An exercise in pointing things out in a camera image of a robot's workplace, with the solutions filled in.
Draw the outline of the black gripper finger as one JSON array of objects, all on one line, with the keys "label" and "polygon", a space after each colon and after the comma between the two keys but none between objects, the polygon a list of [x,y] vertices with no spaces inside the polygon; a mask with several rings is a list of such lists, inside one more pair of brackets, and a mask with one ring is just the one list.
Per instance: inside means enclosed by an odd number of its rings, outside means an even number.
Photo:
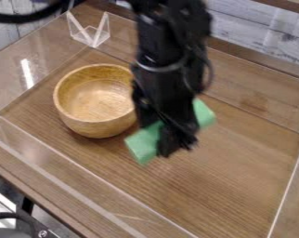
[{"label": "black gripper finger", "polygon": [[149,103],[149,100],[142,95],[132,93],[132,102],[134,105],[138,125],[141,127],[146,127],[154,124],[160,120],[160,118]]},{"label": "black gripper finger", "polygon": [[157,155],[168,158],[180,149],[190,150],[197,140],[197,122],[178,125],[161,123],[158,128]]}]

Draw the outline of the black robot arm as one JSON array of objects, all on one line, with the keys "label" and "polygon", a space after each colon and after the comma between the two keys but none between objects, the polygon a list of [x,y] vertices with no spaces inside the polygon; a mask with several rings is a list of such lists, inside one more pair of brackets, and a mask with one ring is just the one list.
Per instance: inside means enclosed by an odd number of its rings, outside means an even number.
[{"label": "black robot arm", "polygon": [[132,102],[144,132],[157,132],[152,148],[169,157],[198,142],[196,97],[212,86],[206,52],[212,14],[202,0],[126,0],[137,30]]}]

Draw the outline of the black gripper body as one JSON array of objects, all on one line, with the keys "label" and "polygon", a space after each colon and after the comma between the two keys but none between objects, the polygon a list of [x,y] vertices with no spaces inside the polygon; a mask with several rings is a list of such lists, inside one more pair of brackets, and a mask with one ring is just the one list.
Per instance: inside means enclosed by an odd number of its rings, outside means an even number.
[{"label": "black gripper body", "polygon": [[132,73],[132,93],[149,100],[158,121],[174,126],[197,122],[193,100],[212,85],[210,60],[178,59],[162,65],[138,59],[132,65]]}]

